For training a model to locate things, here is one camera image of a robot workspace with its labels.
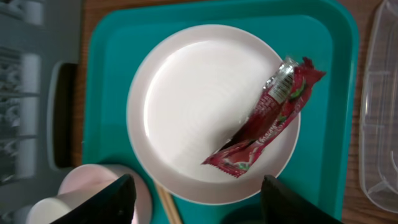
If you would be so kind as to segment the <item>wooden chopstick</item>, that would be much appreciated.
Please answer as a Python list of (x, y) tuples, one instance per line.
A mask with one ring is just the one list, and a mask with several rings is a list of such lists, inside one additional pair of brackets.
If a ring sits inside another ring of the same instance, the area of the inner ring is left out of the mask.
[(171, 194), (158, 183), (155, 183), (155, 188), (166, 212), (170, 224), (183, 224), (179, 211)]

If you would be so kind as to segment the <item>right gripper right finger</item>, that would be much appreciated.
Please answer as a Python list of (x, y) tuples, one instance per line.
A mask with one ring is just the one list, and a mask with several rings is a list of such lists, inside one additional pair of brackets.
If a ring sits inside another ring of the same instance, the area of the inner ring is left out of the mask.
[(265, 223), (342, 224), (272, 175), (265, 175), (262, 181), (261, 203)]

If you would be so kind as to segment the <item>red snack wrapper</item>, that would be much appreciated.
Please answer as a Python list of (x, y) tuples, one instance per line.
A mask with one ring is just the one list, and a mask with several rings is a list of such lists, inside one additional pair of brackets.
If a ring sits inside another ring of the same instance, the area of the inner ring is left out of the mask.
[(259, 159), (268, 146), (300, 113), (311, 97), (314, 84), (325, 72), (304, 57), (298, 63), (285, 58), (263, 91), (245, 124), (202, 164), (240, 177)]

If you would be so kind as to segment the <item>pink shallow bowl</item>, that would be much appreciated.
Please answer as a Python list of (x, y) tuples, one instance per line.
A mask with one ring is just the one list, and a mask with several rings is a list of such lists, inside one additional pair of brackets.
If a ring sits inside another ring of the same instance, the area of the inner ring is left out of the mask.
[(142, 177), (132, 169), (116, 164), (85, 164), (74, 168), (67, 174), (58, 190), (65, 194), (74, 190), (86, 189), (92, 185), (115, 181), (124, 174), (129, 174), (136, 187), (135, 211), (132, 223), (150, 223), (152, 220), (152, 198)]

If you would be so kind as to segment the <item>white paper cup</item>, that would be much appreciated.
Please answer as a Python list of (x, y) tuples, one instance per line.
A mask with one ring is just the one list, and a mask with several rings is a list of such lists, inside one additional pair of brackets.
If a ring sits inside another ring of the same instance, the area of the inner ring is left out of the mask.
[(71, 212), (112, 183), (112, 181), (103, 182), (87, 188), (45, 198), (37, 202), (31, 208), (27, 216), (26, 224), (52, 223)]

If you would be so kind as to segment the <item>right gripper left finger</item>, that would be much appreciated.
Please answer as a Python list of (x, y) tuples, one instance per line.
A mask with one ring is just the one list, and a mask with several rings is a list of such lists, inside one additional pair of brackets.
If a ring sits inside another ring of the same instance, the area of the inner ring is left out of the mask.
[(124, 174), (51, 224), (131, 224), (135, 201), (134, 178)]

